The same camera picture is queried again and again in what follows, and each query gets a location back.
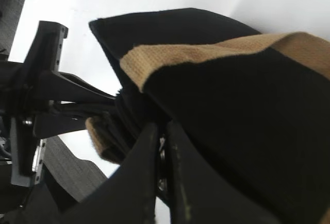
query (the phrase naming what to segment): white surface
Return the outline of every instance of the white surface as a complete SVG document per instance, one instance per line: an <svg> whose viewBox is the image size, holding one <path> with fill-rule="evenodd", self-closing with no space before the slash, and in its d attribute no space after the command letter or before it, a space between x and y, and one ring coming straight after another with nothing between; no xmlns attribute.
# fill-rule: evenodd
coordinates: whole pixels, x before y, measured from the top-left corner
<svg viewBox="0 0 330 224"><path fill-rule="evenodd" d="M24 60L39 20L59 22L69 28L60 70L115 94L120 85L88 22L131 12L183 7L224 14L261 32L302 30L330 40L330 0L26 0L9 60ZM61 138L77 157L93 161L106 175L115 170L115 166L97 156L85 131ZM159 223L168 223L168 215L162 216Z"/></svg>

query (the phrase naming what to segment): tan fabric strip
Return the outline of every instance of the tan fabric strip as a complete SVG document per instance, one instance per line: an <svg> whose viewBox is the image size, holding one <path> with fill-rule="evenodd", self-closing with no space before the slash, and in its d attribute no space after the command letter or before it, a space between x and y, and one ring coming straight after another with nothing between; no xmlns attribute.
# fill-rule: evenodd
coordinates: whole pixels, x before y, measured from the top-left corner
<svg viewBox="0 0 330 224"><path fill-rule="evenodd" d="M104 141L98 135L97 130L94 128L94 122L95 122L94 118L90 117L86 120L85 125L92 139L96 152L98 153L99 156L102 156L103 151L108 148L108 145L104 143Z"/></svg>
<svg viewBox="0 0 330 224"><path fill-rule="evenodd" d="M330 223L330 209L327 210L325 215L322 217L319 224L329 224Z"/></svg>
<svg viewBox="0 0 330 224"><path fill-rule="evenodd" d="M141 45L129 51L120 66L142 91L148 77L161 67L256 54L269 47L330 79L330 43L305 32L247 36L211 45Z"/></svg>

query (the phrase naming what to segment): screw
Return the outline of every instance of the screw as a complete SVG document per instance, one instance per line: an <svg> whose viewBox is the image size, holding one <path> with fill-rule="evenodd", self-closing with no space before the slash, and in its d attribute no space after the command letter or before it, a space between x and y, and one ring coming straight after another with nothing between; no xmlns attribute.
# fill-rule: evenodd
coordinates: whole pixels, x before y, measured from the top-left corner
<svg viewBox="0 0 330 224"><path fill-rule="evenodd" d="M33 125L32 118L28 117L26 120L23 120L23 124L26 126L32 126Z"/></svg>
<svg viewBox="0 0 330 224"><path fill-rule="evenodd" d="M167 180L166 179L160 179L158 181L158 188L162 191L162 192L166 192L167 191Z"/></svg>

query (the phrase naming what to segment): gray carpet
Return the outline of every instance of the gray carpet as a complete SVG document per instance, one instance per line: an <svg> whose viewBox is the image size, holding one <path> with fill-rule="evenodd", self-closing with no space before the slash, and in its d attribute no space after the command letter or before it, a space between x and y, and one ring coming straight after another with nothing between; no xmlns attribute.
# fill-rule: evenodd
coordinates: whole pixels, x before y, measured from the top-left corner
<svg viewBox="0 0 330 224"><path fill-rule="evenodd" d="M74 156L58 136L47 139L44 160L54 179L78 202L107 180L93 162Z"/></svg>
<svg viewBox="0 0 330 224"><path fill-rule="evenodd" d="M14 40L17 25L22 12L24 0L0 0L0 50L6 49L9 53Z"/></svg>

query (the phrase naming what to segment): black cloth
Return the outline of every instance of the black cloth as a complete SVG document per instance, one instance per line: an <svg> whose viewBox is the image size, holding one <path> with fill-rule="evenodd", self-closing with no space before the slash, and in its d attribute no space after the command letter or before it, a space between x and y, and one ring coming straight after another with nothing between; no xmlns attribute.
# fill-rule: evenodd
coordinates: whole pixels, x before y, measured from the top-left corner
<svg viewBox="0 0 330 224"><path fill-rule="evenodd" d="M115 104L134 139L148 122L164 126L170 118L120 68L120 59L129 50L138 45L212 44L260 34L234 19L194 8L126 14L89 26L123 86Z"/></svg>
<svg viewBox="0 0 330 224"><path fill-rule="evenodd" d="M119 66L134 46L211 44L259 32L197 9L118 16L90 27L129 89L122 98L137 127L158 120L154 110L164 112L219 174L284 223L319 222L330 202L327 79L270 48L165 66L141 94Z"/></svg>

